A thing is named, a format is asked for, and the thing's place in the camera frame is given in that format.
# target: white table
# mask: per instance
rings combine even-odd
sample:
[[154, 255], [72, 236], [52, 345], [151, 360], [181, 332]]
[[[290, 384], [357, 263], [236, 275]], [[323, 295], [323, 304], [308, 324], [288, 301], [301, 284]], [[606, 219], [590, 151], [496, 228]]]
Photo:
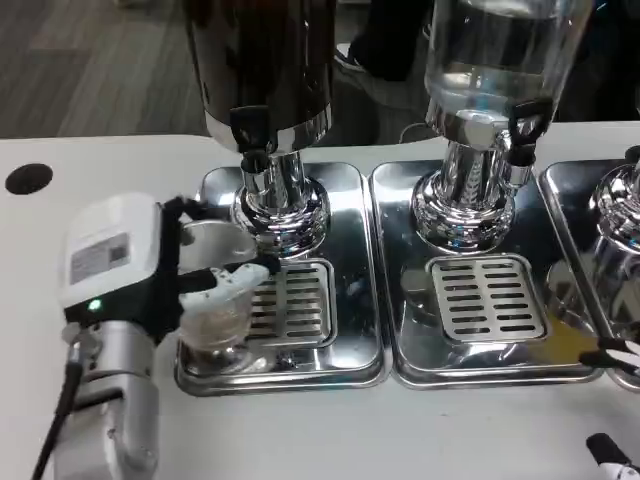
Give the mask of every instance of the white table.
[[[554, 125], [539, 165], [621, 157], [640, 123]], [[381, 162], [441, 158], [431, 140], [389, 147], [312, 149], [306, 161], [346, 161], [365, 174]], [[28, 162], [54, 170], [34, 195], [0, 196], [0, 478], [31, 474], [60, 388], [65, 345], [56, 301], [63, 232], [87, 203], [139, 190], [165, 200], [238, 157], [187, 136], [0, 142], [0, 178]], [[300, 478], [596, 479], [584, 447], [610, 434], [640, 461], [640, 397], [608, 377], [582, 385], [417, 392], [392, 378], [367, 390], [192, 398], [173, 382], [175, 342], [160, 346], [160, 480]]]

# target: slotted grate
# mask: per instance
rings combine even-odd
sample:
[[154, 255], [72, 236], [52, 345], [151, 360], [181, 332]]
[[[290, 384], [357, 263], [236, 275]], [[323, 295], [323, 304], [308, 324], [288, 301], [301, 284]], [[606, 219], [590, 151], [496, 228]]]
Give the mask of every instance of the slotted grate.
[[445, 333], [459, 342], [505, 342], [546, 334], [527, 261], [518, 255], [435, 258], [432, 276]]
[[263, 347], [321, 345], [335, 332], [333, 270], [314, 260], [286, 264], [252, 299], [247, 341]]

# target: black wire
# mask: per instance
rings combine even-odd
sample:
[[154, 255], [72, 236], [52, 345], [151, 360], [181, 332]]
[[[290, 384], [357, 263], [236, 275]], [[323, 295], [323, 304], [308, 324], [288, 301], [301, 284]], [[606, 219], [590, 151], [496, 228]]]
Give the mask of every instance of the black wire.
[[31, 480], [40, 480], [42, 478], [49, 457], [56, 446], [58, 435], [64, 426], [65, 420], [73, 410], [73, 403], [81, 380], [82, 364], [76, 362], [67, 363], [65, 366], [64, 384], [62, 385], [62, 391], [58, 398], [58, 405], [56, 406], [53, 421], [51, 422], [47, 436], [42, 444], [40, 455], [38, 455], [38, 461], [33, 470]]

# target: black circle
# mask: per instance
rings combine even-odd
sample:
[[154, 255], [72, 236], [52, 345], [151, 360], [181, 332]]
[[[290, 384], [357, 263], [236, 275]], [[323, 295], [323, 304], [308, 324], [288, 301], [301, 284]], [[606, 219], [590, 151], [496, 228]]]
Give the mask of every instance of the black circle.
[[14, 195], [30, 195], [49, 185], [53, 170], [43, 163], [29, 163], [16, 168], [4, 182], [5, 188]]

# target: stainless steel drip tray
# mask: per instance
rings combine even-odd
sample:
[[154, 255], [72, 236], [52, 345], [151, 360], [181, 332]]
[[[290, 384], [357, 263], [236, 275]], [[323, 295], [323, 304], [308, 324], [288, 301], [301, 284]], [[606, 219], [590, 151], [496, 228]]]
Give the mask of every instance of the stainless steel drip tray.
[[[549, 206], [568, 263], [555, 267], [556, 277], [571, 278], [557, 300], [567, 315], [581, 315], [586, 305], [599, 333], [636, 339], [640, 332], [640, 291], [637, 265], [640, 258], [600, 236], [597, 219], [589, 209], [596, 187], [624, 160], [562, 162], [549, 167], [539, 182]], [[583, 298], [584, 304], [576, 297]], [[640, 392], [640, 381], [624, 372], [609, 370], [625, 388]]]
[[519, 255], [438, 257], [427, 280], [446, 336], [455, 342], [535, 340], [547, 333], [531, 269]]
[[567, 322], [547, 276], [562, 261], [535, 183], [516, 197], [511, 232], [488, 255], [444, 255], [418, 236], [410, 202], [441, 162], [396, 162], [370, 178], [397, 378], [410, 388], [578, 382], [601, 372], [578, 355], [594, 344]]
[[[175, 377], [195, 396], [291, 389], [366, 387], [386, 378], [376, 290], [373, 219], [366, 183], [344, 163], [310, 164], [305, 173], [326, 189], [329, 229], [311, 251], [284, 260], [282, 272], [252, 299], [245, 345], [228, 352], [179, 349]], [[200, 199], [211, 217], [230, 219], [239, 168], [204, 179]]]

